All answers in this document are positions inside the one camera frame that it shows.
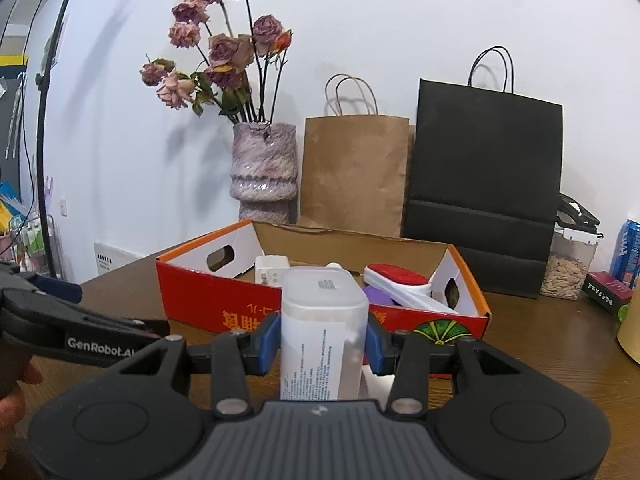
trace purple object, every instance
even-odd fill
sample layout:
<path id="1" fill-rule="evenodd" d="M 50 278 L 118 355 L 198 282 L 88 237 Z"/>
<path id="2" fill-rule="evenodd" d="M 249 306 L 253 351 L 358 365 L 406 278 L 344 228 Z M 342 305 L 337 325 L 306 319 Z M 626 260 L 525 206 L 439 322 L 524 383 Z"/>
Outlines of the purple object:
<path id="1" fill-rule="evenodd" d="M 364 290 L 364 293 L 367 295 L 367 298 L 369 298 L 369 303 L 373 303 L 376 305 L 386 305 L 386 306 L 395 305 L 394 300 L 392 300 L 391 297 L 386 292 L 382 292 L 381 290 L 379 290 L 378 288 L 375 288 L 374 286 L 365 285 L 362 287 L 362 290 Z"/>

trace box handle hole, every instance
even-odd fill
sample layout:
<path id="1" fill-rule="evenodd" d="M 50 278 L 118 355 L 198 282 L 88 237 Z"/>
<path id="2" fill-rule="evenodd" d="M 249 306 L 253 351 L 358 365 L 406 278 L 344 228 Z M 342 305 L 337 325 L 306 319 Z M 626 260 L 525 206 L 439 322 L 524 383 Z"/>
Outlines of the box handle hole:
<path id="1" fill-rule="evenodd" d="M 207 267 L 211 272 L 216 272 L 232 262 L 235 257 L 234 248 L 230 245 L 225 245 L 207 256 Z"/>
<path id="2" fill-rule="evenodd" d="M 460 300 L 460 291 L 453 278 L 447 282 L 447 286 L 444 288 L 444 297 L 447 299 L 447 306 L 455 310 Z"/>

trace yellow stripe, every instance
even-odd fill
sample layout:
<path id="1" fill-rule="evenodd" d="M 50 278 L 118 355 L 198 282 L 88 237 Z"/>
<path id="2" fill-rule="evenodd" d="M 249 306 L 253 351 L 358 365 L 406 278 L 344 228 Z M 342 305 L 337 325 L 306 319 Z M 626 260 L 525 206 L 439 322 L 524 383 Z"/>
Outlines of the yellow stripe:
<path id="1" fill-rule="evenodd" d="M 455 326 L 457 323 L 457 321 L 449 321 L 449 325 L 447 326 L 447 329 L 442 333 L 441 339 L 444 339 L 445 336 L 449 333 L 449 330 L 451 330 L 451 327 Z"/>
<path id="2" fill-rule="evenodd" d="M 0 56 L 0 66 L 20 66 L 26 65 L 29 56 L 22 57 L 22 54 L 14 54 L 12 56 Z"/>

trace small bottle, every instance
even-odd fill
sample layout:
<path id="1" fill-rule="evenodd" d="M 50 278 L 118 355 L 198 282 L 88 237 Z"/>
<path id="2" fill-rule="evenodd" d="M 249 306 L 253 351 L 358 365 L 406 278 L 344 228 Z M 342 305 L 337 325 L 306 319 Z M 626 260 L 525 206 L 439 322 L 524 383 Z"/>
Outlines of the small bottle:
<path id="1" fill-rule="evenodd" d="M 350 273 L 293 267 L 282 282 L 280 398 L 358 398 L 369 300 Z"/>

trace black paper bag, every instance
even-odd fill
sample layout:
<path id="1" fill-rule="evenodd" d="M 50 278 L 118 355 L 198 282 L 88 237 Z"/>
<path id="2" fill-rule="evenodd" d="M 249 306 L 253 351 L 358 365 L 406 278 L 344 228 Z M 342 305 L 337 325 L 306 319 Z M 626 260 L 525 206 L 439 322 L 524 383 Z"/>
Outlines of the black paper bag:
<path id="1" fill-rule="evenodd" d="M 402 235 L 456 245 L 482 290 L 535 298 L 558 208 L 562 107 L 514 94 L 513 62 L 511 93 L 473 88 L 498 48 L 476 59 L 468 86 L 420 82 Z"/>

